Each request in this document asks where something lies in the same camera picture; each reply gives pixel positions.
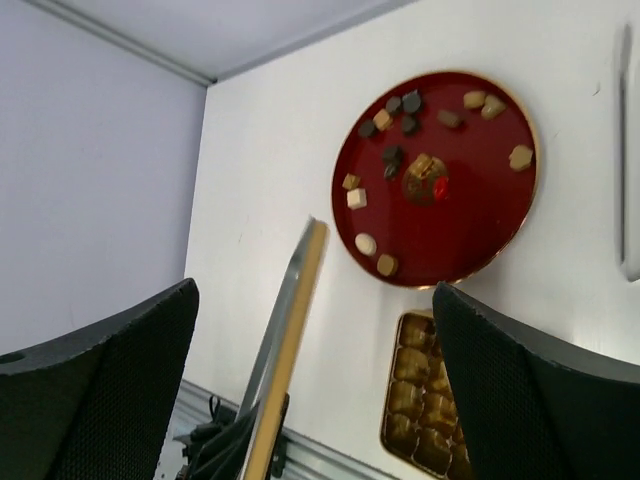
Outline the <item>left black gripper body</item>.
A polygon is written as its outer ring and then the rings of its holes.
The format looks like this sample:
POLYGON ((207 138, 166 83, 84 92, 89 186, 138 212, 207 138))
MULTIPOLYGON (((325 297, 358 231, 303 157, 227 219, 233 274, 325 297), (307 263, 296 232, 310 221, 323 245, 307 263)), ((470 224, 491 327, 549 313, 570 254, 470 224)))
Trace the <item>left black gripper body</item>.
POLYGON ((182 456, 187 465, 177 479, 236 479, 242 467, 255 423, 257 408, 239 420, 219 400, 209 398, 212 420, 196 426, 188 435, 177 437, 184 445, 182 456))

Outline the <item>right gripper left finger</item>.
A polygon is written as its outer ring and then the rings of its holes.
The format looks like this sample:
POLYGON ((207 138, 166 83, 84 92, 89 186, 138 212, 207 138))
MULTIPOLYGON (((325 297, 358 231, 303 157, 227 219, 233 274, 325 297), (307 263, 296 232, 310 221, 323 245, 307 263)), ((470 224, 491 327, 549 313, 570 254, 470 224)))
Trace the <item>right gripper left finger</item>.
POLYGON ((199 308, 185 279, 1 357, 4 479, 151 479, 199 308))

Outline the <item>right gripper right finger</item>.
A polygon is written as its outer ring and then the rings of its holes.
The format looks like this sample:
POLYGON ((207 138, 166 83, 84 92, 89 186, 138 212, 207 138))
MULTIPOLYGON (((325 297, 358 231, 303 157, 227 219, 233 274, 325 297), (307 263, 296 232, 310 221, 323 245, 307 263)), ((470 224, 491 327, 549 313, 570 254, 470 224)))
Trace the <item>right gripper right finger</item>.
POLYGON ((447 283, 432 302, 476 478, 638 478, 638 366, 530 327, 447 283))

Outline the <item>metal tongs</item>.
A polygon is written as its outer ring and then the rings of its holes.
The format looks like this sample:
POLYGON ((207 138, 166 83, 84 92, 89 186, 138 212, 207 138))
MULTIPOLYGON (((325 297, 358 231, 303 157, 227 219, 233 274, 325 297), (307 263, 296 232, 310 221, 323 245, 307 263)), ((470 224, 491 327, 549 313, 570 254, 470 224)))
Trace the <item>metal tongs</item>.
POLYGON ((616 31, 613 51, 614 105, 614 232, 616 256, 627 282, 639 280, 639 216, 632 212, 632 128, 630 72, 633 24, 625 22, 616 31))

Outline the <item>silver square box lid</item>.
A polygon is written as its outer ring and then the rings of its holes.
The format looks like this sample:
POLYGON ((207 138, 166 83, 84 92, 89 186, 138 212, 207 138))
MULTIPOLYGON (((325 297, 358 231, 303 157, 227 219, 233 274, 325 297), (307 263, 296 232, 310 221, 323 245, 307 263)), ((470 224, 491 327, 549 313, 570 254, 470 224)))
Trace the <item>silver square box lid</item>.
POLYGON ((327 224, 309 218, 285 270, 238 410, 255 414, 240 479, 268 476, 327 236, 327 224))

